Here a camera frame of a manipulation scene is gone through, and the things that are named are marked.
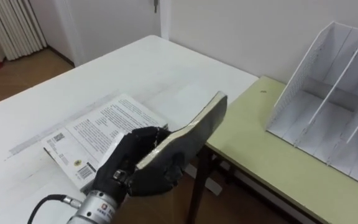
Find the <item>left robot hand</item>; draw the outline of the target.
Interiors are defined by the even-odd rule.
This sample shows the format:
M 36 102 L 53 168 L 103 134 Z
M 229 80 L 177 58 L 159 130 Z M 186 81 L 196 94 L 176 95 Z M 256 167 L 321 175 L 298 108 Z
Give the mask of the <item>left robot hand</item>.
M 184 173 L 185 157 L 175 154 L 162 165 L 137 170 L 136 165 L 170 131 L 157 127 L 134 129 L 119 142 L 109 159 L 99 168 L 92 189 L 111 196 L 122 203 L 125 196 L 149 197 L 164 194 L 178 185 Z

